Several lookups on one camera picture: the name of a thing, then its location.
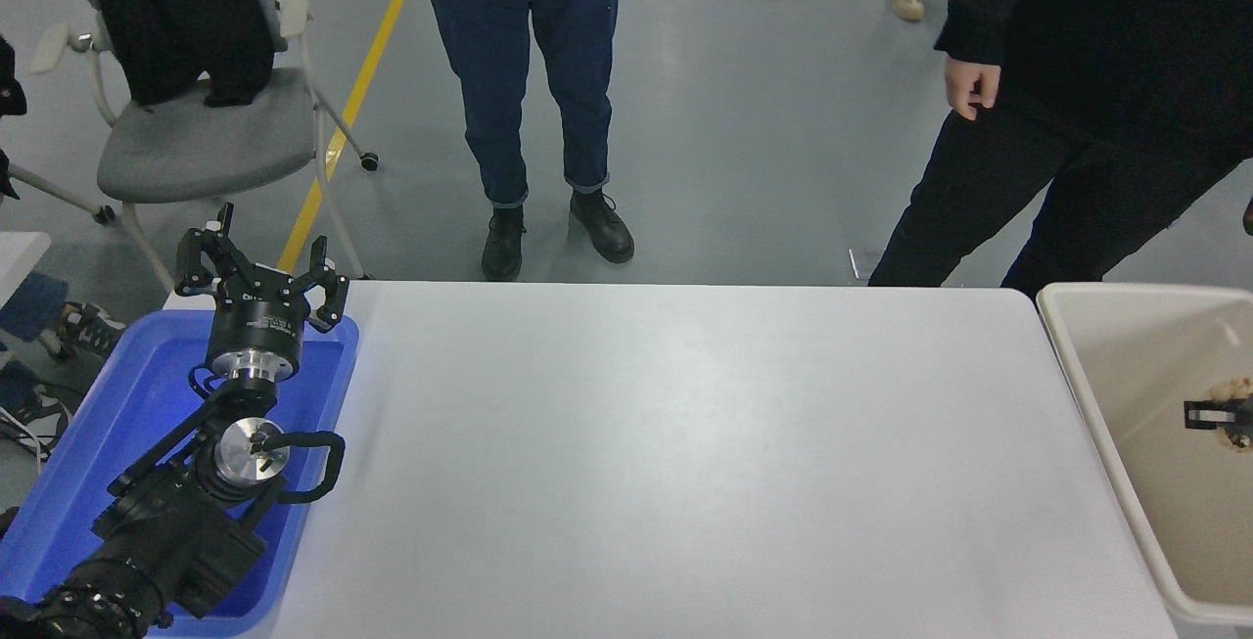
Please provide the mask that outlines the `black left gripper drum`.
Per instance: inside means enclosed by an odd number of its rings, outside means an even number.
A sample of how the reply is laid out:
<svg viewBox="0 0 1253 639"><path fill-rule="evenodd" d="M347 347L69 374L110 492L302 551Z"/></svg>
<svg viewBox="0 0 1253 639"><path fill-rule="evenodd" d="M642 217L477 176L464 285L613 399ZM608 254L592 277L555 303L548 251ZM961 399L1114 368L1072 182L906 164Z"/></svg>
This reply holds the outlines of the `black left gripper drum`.
<svg viewBox="0 0 1253 639"><path fill-rule="evenodd" d="M207 358L243 350L281 355L284 360L301 357L309 307L304 294L294 289L292 274L263 266L252 274L223 274L214 299Z"/></svg>

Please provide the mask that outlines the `person's hand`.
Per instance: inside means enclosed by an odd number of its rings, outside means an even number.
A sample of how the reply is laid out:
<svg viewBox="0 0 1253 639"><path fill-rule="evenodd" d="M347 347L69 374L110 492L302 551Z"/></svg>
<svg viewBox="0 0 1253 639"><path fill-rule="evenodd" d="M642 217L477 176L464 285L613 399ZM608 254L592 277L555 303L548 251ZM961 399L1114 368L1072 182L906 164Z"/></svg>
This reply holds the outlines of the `person's hand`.
<svg viewBox="0 0 1253 639"><path fill-rule="evenodd" d="M979 112L992 109L997 103L1001 73L997 65L945 59L944 81L950 109L964 120L975 122Z"/></svg>

